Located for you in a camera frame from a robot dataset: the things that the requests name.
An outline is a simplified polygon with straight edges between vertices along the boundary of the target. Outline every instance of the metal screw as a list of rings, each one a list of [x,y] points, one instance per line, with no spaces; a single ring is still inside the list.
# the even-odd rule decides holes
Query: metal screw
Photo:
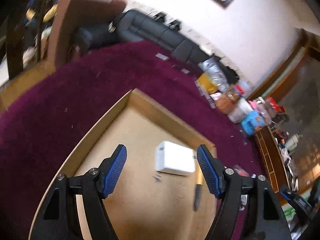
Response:
[[[226,174],[229,174],[229,175],[232,175],[234,174],[235,172],[233,171],[233,169],[230,169],[230,168],[227,168],[226,169]]]
[[[92,169],[89,170],[89,173],[90,173],[91,175],[94,175],[94,174],[97,174],[98,171],[99,171],[98,168],[92,168]]]
[[[64,178],[64,174],[62,174],[62,173],[57,176],[58,180],[62,180],[63,178]]]
[[[263,176],[263,175],[259,175],[259,176],[258,176],[258,179],[260,179],[261,181],[265,181],[265,180],[266,180],[266,177]]]

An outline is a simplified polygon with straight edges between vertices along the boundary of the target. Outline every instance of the cardboard tray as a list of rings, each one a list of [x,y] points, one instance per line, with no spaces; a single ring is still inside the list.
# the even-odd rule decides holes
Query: cardboard tray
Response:
[[[155,171],[155,148],[164,140],[194,150],[205,144],[216,157],[212,142],[134,89],[87,132],[56,176],[60,173],[68,177],[83,175],[110,157],[118,144],[124,144],[128,152],[127,161],[113,194],[104,200],[118,238],[204,239],[215,216],[214,195],[209,193],[204,182],[199,210],[194,212],[196,173],[185,177]],[[31,228],[51,184],[38,206]],[[83,238],[90,240],[82,196],[77,195],[76,198]]]

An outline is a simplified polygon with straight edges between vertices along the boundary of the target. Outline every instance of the clear plastic bag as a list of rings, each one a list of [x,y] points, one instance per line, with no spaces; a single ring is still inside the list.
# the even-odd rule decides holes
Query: clear plastic bag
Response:
[[[199,63],[198,66],[207,74],[211,82],[218,87],[220,92],[225,93],[228,91],[229,83],[227,78],[213,58]]]

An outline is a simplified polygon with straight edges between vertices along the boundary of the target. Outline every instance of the pile of items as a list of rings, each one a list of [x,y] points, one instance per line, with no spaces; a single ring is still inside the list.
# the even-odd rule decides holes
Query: pile of items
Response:
[[[278,106],[271,97],[246,101],[245,98],[251,92],[250,86],[242,80],[230,85],[213,58],[200,63],[199,67],[204,73],[195,83],[212,108],[219,109],[233,123],[240,123],[243,132],[248,136],[254,135],[264,126],[270,127],[282,156],[289,186],[293,191],[297,191],[299,185],[296,167],[290,153],[297,147],[301,135],[293,135],[288,139],[289,134],[282,131],[276,123],[276,120],[281,119],[279,117],[284,114],[284,108]]]

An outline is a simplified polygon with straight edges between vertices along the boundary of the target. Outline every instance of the maroon rug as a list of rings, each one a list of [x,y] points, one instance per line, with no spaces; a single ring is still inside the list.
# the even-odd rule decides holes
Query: maroon rug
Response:
[[[198,130],[217,147],[225,166],[261,174],[259,152],[239,126],[211,109],[189,68],[156,44],[117,44],[85,55],[14,102],[0,119],[0,226],[2,237],[27,239],[32,218],[53,176],[94,123],[128,90],[139,88]],[[240,233],[243,214],[236,226]]]

